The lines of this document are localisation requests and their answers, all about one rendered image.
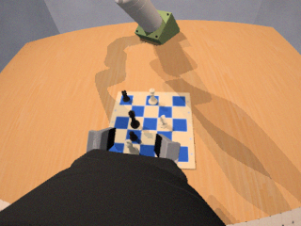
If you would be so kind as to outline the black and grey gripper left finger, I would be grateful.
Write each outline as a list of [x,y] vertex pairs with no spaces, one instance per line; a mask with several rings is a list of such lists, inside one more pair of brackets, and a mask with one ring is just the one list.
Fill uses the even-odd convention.
[[114,146],[115,135],[115,127],[108,127],[98,131],[89,130],[86,153],[93,149],[109,151]]

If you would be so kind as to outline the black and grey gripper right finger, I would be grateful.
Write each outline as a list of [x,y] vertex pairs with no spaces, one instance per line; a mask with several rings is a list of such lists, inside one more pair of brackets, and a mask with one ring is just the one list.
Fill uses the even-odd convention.
[[180,148],[180,142],[172,141],[162,134],[156,134],[154,152],[157,157],[172,159],[178,165]]

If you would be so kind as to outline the blue and cream chessboard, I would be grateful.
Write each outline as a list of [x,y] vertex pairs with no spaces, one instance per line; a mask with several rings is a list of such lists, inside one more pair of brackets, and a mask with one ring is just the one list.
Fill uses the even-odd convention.
[[[195,168],[195,150],[190,93],[188,92],[155,92],[156,105],[150,105],[151,95],[146,91],[127,91],[129,102],[123,102],[121,91],[113,109],[109,127],[116,128],[114,146],[111,152],[127,153],[125,140],[130,139],[130,132],[137,135],[132,141],[138,149],[138,155],[154,156],[156,134],[162,134],[172,141],[181,143],[178,167],[180,169]],[[134,129],[130,123],[132,119],[128,112],[133,110],[135,118],[140,122]],[[167,127],[161,128],[161,116],[166,115]]]

